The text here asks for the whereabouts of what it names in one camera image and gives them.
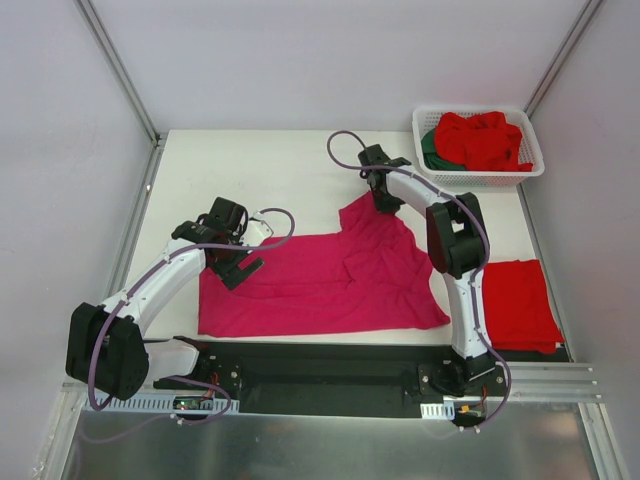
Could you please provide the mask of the white plastic laundry basket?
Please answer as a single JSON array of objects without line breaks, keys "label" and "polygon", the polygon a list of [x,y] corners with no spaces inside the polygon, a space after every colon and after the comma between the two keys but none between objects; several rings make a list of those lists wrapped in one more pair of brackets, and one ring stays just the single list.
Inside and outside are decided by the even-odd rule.
[{"label": "white plastic laundry basket", "polygon": [[496,106],[419,106],[412,112],[417,168],[442,186],[515,187],[545,171],[524,111]]}]

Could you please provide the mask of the pink t shirt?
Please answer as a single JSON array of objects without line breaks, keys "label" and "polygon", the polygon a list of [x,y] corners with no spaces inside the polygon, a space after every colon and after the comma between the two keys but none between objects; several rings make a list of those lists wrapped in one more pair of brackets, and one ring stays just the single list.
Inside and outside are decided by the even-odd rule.
[{"label": "pink t shirt", "polygon": [[263,266],[228,290],[199,277],[198,332],[213,337],[345,334],[449,324],[413,232],[371,194],[339,211],[340,231],[270,241]]}]

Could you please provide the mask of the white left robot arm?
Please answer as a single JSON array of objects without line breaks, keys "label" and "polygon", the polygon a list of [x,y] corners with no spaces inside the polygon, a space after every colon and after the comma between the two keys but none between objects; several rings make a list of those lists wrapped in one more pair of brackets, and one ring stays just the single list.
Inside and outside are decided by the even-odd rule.
[{"label": "white left robot arm", "polygon": [[71,378],[118,400],[145,384],[177,376],[192,389],[205,386],[212,366],[189,339],[148,343],[144,335],[169,301],[207,271],[233,290],[263,264],[241,262],[273,230],[262,211],[254,214],[218,197],[209,212],[171,234],[155,263],[98,305],[81,303],[71,315],[65,371]]}]

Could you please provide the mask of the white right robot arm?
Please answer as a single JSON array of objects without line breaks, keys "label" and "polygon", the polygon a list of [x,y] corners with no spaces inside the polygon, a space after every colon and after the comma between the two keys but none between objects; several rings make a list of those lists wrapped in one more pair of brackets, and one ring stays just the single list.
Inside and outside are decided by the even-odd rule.
[{"label": "white right robot arm", "polygon": [[429,374],[429,385],[443,395],[473,394],[495,369],[482,300],[489,243],[479,201],[472,193],[454,196],[439,189],[408,160],[390,158],[378,144],[364,148],[358,159],[378,212],[394,214],[408,205],[424,217],[427,253],[445,281],[451,354]]}]

